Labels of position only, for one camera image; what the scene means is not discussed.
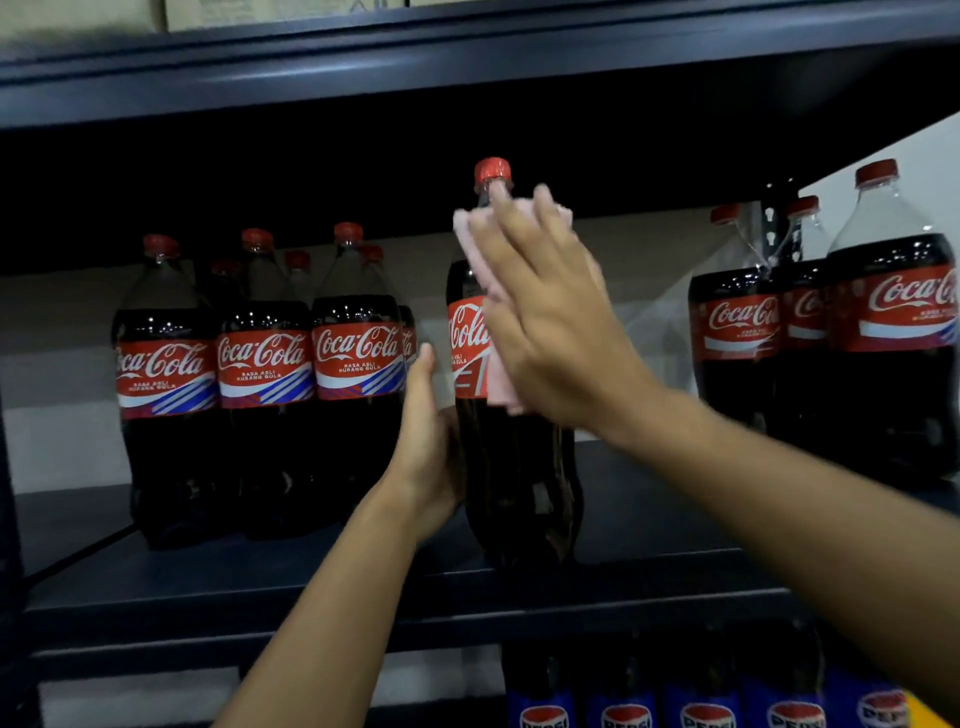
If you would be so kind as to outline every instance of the right hand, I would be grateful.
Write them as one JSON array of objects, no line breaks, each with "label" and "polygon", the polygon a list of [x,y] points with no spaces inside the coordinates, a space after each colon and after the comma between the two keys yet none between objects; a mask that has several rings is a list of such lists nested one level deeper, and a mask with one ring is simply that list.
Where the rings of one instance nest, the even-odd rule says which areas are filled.
[{"label": "right hand", "polygon": [[516,209],[502,182],[492,185],[491,201],[491,221],[471,218],[470,232],[513,300],[513,308],[484,302],[507,374],[547,419],[615,441],[626,410],[664,388],[640,361],[546,186],[534,192],[537,221]]}]

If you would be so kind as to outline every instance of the blue pepsi label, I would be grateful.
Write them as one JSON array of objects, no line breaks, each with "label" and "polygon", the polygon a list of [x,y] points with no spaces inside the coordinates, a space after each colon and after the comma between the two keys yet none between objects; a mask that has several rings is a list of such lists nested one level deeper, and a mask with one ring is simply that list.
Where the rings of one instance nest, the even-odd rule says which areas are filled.
[{"label": "blue pepsi label", "polygon": [[660,728],[651,692],[627,698],[589,695],[584,700],[586,728]]},{"label": "blue pepsi label", "polygon": [[663,689],[661,728],[743,728],[740,698],[702,695],[691,687],[668,685]]},{"label": "blue pepsi label", "polygon": [[906,693],[889,679],[862,677],[841,667],[827,672],[830,728],[909,728]]},{"label": "blue pepsi label", "polygon": [[824,702],[817,693],[784,693],[756,678],[743,678],[746,728],[827,728]]},{"label": "blue pepsi label", "polygon": [[510,728],[577,728],[573,695],[563,691],[545,700],[534,700],[507,690],[507,725]]}]

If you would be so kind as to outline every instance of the cardboard box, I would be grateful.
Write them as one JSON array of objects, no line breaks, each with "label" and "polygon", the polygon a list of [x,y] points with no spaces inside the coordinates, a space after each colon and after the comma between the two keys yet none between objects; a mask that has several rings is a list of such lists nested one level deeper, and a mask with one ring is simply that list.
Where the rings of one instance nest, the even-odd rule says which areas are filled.
[{"label": "cardboard box", "polygon": [[166,0],[167,28],[186,31],[403,8],[405,0]]}]

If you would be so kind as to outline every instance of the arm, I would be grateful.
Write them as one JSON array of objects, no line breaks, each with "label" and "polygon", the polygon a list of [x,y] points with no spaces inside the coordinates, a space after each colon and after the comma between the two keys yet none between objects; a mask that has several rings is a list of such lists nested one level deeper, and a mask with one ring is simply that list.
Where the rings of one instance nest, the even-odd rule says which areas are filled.
[{"label": "arm", "polygon": [[428,345],[411,368],[390,467],[353,513],[216,728],[362,726],[417,544],[456,507]]},{"label": "arm", "polygon": [[[861,649],[960,721],[960,520],[726,420],[643,366],[545,187],[495,185],[474,239],[514,307],[487,326],[521,397],[648,464]],[[608,376],[596,376],[596,362]]]}]

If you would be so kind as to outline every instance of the forearm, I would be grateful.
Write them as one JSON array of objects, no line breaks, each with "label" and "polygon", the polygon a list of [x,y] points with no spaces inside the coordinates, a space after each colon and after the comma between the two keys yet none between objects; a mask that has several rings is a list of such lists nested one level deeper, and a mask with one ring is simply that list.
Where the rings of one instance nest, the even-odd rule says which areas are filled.
[{"label": "forearm", "polygon": [[375,487],[216,728],[363,725],[416,550],[409,509]]},{"label": "forearm", "polygon": [[944,717],[960,720],[960,522],[666,393],[622,447],[723,523]]}]

